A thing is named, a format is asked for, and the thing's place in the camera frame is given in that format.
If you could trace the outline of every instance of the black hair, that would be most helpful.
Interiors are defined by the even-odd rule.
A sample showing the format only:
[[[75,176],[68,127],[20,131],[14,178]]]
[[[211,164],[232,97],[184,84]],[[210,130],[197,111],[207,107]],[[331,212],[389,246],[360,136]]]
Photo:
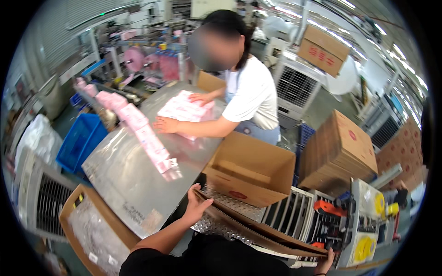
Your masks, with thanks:
[[[208,23],[210,23],[211,29],[224,35],[231,37],[233,34],[239,33],[240,35],[244,36],[244,52],[240,58],[240,61],[238,61],[236,64],[236,69],[243,68],[250,53],[251,36],[254,28],[248,30],[241,16],[236,12],[229,10],[217,10],[212,12],[204,19],[202,25]]]

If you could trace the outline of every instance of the bubble wrap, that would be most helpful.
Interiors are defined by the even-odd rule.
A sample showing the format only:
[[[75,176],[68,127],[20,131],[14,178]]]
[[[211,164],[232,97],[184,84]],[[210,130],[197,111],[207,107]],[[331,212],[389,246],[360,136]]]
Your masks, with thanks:
[[[89,259],[107,275],[117,276],[130,250],[102,218],[89,198],[83,199],[69,215],[68,221]]]

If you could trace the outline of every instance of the gray apron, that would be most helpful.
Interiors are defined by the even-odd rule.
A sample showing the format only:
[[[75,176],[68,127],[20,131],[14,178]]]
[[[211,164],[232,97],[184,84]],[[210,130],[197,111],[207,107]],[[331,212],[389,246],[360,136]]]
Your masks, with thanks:
[[[229,79],[229,72],[229,70],[227,70],[226,72],[226,81]],[[241,72],[242,70],[240,70],[238,72],[238,75],[236,76],[236,91],[238,90]],[[235,93],[230,93],[227,88],[225,89],[224,100],[227,104],[229,104],[229,102],[233,99],[236,91]],[[240,124],[235,128],[235,131],[247,134],[253,138],[259,139],[269,144],[276,145],[279,139],[280,127],[278,125],[275,129],[262,129],[255,124],[253,119],[250,119],[240,122]]]

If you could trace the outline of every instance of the black sleeve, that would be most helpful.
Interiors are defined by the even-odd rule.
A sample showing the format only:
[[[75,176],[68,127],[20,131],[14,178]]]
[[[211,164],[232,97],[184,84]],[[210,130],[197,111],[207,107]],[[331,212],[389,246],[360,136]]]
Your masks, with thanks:
[[[121,265],[120,276],[178,275],[182,257],[164,255],[151,248],[133,251]]]

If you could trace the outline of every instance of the stainless steel table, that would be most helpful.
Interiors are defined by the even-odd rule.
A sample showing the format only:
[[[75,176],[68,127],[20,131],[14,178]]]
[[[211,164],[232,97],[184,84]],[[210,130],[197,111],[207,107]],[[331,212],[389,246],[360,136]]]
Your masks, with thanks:
[[[184,82],[163,87],[140,110],[155,121],[156,113],[181,90],[204,93]],[[204,120],[218,119],[226,104],[215,100]],[[140,238],[156,233],[176,209],[221,142],[220,138],[190,141],[177,134],[158,134],[178,166],[160,174],[134,133],[121,123],[83,163],[94,188],[114,213]]]

